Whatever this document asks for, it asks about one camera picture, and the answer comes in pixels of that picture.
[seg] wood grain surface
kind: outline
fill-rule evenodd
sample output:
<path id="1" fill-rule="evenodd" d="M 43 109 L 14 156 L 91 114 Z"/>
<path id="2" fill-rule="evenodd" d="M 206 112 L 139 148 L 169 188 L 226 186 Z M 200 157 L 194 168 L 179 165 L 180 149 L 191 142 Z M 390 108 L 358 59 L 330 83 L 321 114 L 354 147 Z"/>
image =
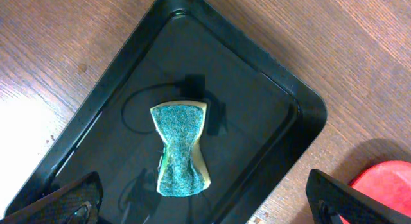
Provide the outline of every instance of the wood grain surface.
<path id="1" fill-rule="evenodd" d="M 4 210 L 154 0 L 0 0 Z M 411 0 L 207 0 L 326 102 L 323 132 L 251 223 L 312 223 L 312 168 L 411 161 Z"/>

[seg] black surface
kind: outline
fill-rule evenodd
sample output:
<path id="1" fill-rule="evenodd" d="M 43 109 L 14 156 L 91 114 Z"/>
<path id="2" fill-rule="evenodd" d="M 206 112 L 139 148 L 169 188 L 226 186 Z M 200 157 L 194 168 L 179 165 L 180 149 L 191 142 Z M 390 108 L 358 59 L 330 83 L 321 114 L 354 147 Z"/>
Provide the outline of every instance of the black surface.
<path id="1" fill-rule="evenodd" d="M 313 169 L 306 193 L 315 223 L 341 224 L 340 216 L 350 223 L 411 223 L 411 218 Z"/>
<path id="2" fill-rule="evenodd" d="M 213 108 L 200 141 L 212 183 L 191 198 L 163 198 L 155 192 L 162 142 L 149 108 L 186 97 Z M 97 171 L 102 220 L 121 223 L 129 204 L 126 222 L 245 223 L 325 120 L 311 89 L 203 0 L 156 0 L 8 213 L 53 180 L 64 185 Z"/>

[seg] black object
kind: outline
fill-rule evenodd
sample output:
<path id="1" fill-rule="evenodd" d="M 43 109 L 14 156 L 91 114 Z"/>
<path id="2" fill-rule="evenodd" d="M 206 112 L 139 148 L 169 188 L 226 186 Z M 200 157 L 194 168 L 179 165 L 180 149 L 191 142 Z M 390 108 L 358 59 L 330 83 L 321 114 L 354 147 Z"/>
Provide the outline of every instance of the black object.
<path id="1" fill-rule="evenodd" d="M 96 223 L 102 198 L 100 178 L 93 172 L 7 216 L 0 223 Z"/>
<path id="2" fill-rule="evenodd" d="M 200 142 L 210 188 L 190 201 L 161 198 L 145 221 L 185 223 L 189 216 L 193 223 L 245 223 L 322 130 L 326 108 L 317 94 L 204 0 L 154 2 L 7 213 L 39 199 L 53 185 L 97 171 L 105 191 L 101 220 L 120 223 L 121 191 L 143 168 L 157 171 L 163 147 L 156 133 L 131 132 L 121 122 L 121 108 L 134 92 L 190 81 L 193 75 L 205 83 L 191 83 L 187 90 L 145 91 L 123 111 L 128 126 L 150 131 L 149 108 L 159 100 L 207 100 L 208 91 L 218 100 L 217 114 L 225 114 L 217 122 L 207 115 L 205 130 L 219 123 L 212 130 L 226 126 L 226 134 L 205 132 Z M 155 186 L 144 189 L 154 191 Z"/>
<path id="3" fill-rule="evenodd" d="M 313 169 L 306 193 L 315 223 L 341 224 L 340 216 L 350 223 L 411 223 L 411 218 Z"/>

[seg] brown wooden surface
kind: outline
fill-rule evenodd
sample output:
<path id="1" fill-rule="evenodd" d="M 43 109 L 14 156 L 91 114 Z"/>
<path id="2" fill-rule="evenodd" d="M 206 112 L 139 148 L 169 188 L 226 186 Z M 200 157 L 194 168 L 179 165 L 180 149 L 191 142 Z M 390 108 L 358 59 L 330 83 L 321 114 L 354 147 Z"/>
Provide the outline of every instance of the brown wooden surface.
<path id="1" fill-rule="evenodd" d="M 0 0 L 0 209 L 154 0 Z M 254 222 L 311 223 L 311 168 L 411 161 L 411 0 L 207 0 L 326 102 L 323 132 Z"/>

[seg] red object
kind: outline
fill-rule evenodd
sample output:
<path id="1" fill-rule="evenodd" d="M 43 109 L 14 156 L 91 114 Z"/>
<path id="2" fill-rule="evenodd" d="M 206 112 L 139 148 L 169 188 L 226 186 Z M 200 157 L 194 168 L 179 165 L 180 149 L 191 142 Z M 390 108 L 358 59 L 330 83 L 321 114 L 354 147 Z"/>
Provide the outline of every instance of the red object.
<path id="1" fill-rule="evenodd" d="M 411 163 L 388 161 L 363 172 L 351 187 L 411 217 Z"/>

